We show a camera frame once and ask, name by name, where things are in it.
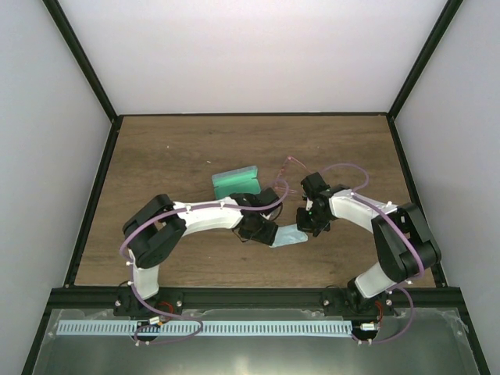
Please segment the light blue cleaning cloth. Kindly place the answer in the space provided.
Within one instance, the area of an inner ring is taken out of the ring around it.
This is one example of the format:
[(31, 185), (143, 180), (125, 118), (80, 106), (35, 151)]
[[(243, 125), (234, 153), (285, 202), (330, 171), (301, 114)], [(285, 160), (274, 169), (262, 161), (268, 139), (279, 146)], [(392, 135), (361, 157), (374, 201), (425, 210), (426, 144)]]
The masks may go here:
[(301, 244), (308, 241), (308, 235), (300, 231), (296, 224), (278, 227), (271, 248)]

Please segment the grey green glasses case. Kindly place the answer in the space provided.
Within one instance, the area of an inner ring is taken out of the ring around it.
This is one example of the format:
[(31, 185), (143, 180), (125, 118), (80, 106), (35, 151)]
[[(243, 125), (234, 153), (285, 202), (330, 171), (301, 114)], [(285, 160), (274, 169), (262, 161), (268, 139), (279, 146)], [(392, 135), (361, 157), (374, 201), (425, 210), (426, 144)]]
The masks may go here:
[(216, 199), (231, 194), (258, 194), (261, 187), (258, 181), (258, 167), (246, 166), (236, 170), (212, 175), (212, 185)]

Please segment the pink frame sunglasses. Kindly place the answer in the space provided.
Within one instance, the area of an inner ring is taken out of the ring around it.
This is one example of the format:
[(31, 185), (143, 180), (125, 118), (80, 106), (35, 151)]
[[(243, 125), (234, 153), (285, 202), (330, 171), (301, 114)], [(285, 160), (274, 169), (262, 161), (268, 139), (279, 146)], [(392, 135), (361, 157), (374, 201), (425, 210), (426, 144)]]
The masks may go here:
[(307, 175), (312, 172), (303, 162), (296, 159), (294, 156), (286, 156), (280, 169), (278, 170), (277, 176), (271, 184), (272, 188), (276, 191), (284, 191), (285, 187), (283, 185), (280, 185), (279, 182), (279, 180), (284, 180), (288, 183), (289, 193), (292, 195), (298, 195), (300, 191), (293, 188), (292, 183), (290, 182), (290, 180), (293, 180), (295, 178), (295, 175), (297, 174), (295, 170), (297, 168), (302, 171), (303, 175)]

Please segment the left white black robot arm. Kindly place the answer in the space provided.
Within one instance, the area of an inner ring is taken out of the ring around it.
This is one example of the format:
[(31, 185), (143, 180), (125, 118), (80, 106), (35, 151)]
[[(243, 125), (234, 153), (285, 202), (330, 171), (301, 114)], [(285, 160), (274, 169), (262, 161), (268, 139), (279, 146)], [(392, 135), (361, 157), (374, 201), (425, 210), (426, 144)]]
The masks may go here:
[(183, 203), (165, 194), (155, 196), (123, 225), (120, 254), (131, 267), (136, 291), (132, 306), (144, 316), (159, 308), (159, 265), (190, 234), (229, 230), (240, 241), (272, 245), (278, 225), (271, 216), (282, 209), (283, 200), (271, 187), (210, 202)]

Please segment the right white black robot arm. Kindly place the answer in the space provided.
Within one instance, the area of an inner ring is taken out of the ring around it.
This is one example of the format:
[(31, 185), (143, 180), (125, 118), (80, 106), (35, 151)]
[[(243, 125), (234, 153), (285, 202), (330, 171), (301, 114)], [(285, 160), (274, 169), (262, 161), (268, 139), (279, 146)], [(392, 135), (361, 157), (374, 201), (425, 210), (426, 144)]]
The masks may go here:
[(369, 312), (375, 298), (421, 277), (441, 261), (441, 250), (422, 211), (414, 204), (378, 202), (344, 185), (331, 187), (320, 173), (301, 181), (305, 206), (297, 209), (297, 228), (313, 237), (347, 220), (373, 235), (377, 262), (348, 282), (345, 299), (358, 315)]

